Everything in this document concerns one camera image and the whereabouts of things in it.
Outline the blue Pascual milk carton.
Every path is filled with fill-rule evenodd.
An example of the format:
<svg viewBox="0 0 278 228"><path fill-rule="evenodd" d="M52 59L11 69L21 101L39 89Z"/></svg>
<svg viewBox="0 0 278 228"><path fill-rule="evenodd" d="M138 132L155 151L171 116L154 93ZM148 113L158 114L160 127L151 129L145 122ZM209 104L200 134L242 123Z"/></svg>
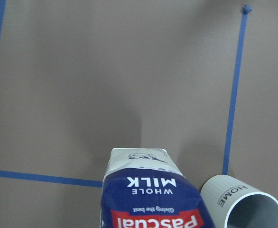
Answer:
<svg viewBox="0 0 278 228"><path fill-rule="evenodd" d="M102 182L102 228L212 228L198 191L164 149L114 148Z"/></svg>

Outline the white mug with handle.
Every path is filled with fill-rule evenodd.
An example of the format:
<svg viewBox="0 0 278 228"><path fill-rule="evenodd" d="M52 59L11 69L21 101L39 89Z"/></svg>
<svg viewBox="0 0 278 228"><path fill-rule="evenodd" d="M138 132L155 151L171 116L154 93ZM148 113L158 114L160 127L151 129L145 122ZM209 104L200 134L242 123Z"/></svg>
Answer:
<svg viewBox="0 0 278 228"><path fill-rule="evenodd" d="M210 178L201 196L217 228L278 228L278 200L229 175Z"/></svg>

